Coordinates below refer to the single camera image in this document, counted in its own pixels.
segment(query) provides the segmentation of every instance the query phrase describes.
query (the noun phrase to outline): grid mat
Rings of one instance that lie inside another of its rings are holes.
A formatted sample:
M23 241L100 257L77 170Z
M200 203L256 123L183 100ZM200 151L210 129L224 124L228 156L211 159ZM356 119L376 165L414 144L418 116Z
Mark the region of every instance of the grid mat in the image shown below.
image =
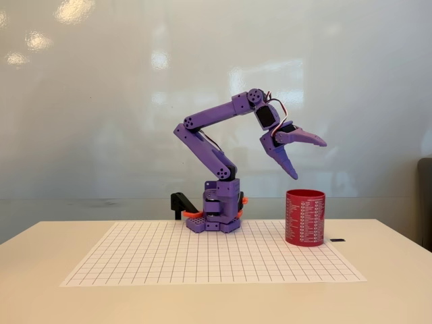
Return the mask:
M284 238L284 220L244 220L229 234L196 234L183 221L120 221L60 286L366 281L328 240L304 248Z

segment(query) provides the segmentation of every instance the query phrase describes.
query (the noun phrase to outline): red cup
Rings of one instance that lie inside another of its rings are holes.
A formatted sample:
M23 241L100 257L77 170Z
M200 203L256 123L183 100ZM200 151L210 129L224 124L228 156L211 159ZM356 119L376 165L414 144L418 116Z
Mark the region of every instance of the red cup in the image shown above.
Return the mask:
M285 239L299 246L324 242L325 193L316 190L286 192Z

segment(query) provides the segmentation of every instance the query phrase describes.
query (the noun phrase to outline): black bracket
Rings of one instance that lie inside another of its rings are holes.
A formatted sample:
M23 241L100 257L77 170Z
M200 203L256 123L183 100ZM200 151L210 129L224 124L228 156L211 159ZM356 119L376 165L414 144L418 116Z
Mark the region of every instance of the black bracket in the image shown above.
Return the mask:
M287 125L287 126L281 127L281 128L278 129L277 131L278 131L278 132L290 133L290 132L292 132L292 131L294 131L294 130L296 130L296 129L297 129L296 126L294 126L293 124L290 124L290 125ZM281 146L281 145L283 145L283 144L276 142L276 139L273 137L273 145L274 145L275 147L279 147L279 146Z
M227 168L229 169L229 177L226 179L219 179L219 181L232 181L236 179L236 167L233 165L227 165Z
M182 211L189 213L197 213L198 209L186 198L181 192L171 194L171 210L175 211L175 220L179 221L182 219Z
M240 191L238 197L238 211L241 211L243 209L243 197L244 197L244 193L243 191Z

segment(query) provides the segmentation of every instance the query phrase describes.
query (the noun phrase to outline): robotic arm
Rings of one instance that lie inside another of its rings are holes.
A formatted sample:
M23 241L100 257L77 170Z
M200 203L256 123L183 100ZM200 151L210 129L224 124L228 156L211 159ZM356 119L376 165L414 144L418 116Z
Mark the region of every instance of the robotic arm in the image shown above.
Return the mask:
M205 135L202 131L204 127L253 112L262 129L267 131L260 139L265 152L294 179L298 176L285 152L285 144L305 142L327 146L324 140L294 126L292 121L284 122L283 119L281 122L276 109L269 104L274 100L277 99L271 99L270 92L264 94L262 90L252 89L233 96L231 102L186 117L184 122L175 128L174 134L218 178L218 181L207 181L205 184L203 212L191 213L182 209L186 211L184 215L189 216L186 225L194 232L221 230L226 233L240 227L238 218L241 216L243 203L246 203L243 193L240 192L240 180L236 179L237 167L221 148Z

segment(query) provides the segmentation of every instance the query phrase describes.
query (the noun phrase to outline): wire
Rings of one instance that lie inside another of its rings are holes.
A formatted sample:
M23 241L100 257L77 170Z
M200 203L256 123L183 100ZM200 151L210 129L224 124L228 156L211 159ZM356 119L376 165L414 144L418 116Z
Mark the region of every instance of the wire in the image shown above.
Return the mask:
M286 119L288 117L288 112L287 112L284 104L279 99L276 99L276 98L272 99L271 98L271 92L270 91L267 93L267 95L269 95L270 99L266 100L265 103L269 103L270 101L277 101L278 103L280 103L280 105L281 105L281 107L283 109L283 112L285 113L285 117L281 120L281 122L279 123L279 125L277 125L276 128L271 131L271 137L274 137L275 134L276 134L276 132L277 132L277 130L280 129L281 126L282 126L282 124L286 121Z
M214 140L212 140L210 137L208 137L204 132L203 132L203 130L199 130L199 132L202 134L202 135L204 135L206 138L207 138L207 140L209 140L210 142L212 142L218 149L219 149L219 151L222 151L222 148L219 146L219 145L217 145L217 143L214 141Z

